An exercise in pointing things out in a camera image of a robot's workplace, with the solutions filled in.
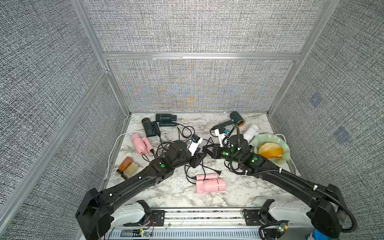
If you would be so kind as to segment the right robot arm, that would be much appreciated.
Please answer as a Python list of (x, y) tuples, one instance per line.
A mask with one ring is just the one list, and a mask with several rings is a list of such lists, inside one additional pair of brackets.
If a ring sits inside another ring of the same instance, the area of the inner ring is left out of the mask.
[(330, 238), (353, 233), (358, 222), (347, 207), (341, 190), (323, 186), (290, 173), (252, 150), (243, 135), (229, 138), (227, 146), (208, 144), (203, 153), (228, 161), (230, 170), (240, 176), (252, 176), (270, 182), (299, 198), (310, 210), (306, 213), (316, 230)]

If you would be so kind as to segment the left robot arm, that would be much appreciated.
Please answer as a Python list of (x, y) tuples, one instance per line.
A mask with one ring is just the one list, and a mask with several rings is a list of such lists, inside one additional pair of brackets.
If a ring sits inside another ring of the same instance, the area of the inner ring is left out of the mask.
[(98, 191), (93, 188), (87, 191), (75, 214), (85, 239), (99, 240), (111, 227), (118, 225), (130, 223), (146, 226), (151, 222), (152, 210), (149, 205), (143, 200), (131, 205), (125, 205), (125, 202), (163, 182), (179, 167), (197, 167), (205, 156), (206, 153), (201, 152), (200, 148), (192, 153), (185, 142), (175, 141), (165, 153), (133, 177), (108, 189)]

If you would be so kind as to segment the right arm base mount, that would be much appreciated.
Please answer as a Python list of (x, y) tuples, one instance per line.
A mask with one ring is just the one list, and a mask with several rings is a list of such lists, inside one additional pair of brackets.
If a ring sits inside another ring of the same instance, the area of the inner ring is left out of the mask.
[(268, 199), (260, 209), (243, 209), (242, 215), (247, 226), (259, 227), (258, 235), (262, 240), (279, 240), (288, 229), (288, 221), (278, 221), (269, 212), (275, 200)]

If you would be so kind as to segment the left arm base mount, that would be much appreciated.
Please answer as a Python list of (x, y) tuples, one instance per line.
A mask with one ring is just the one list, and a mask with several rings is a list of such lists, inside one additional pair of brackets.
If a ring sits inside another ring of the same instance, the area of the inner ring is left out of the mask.
[(148, 227), (150, 222), (155, 227), (163, 227), (165, 222), (165, 212), (164, 210), (153, 210), (144, 200), (138, 200), (136, 204), (139, 204), (143, 208), (143, 216), (135, 223), (124, 223), (125, 227)]

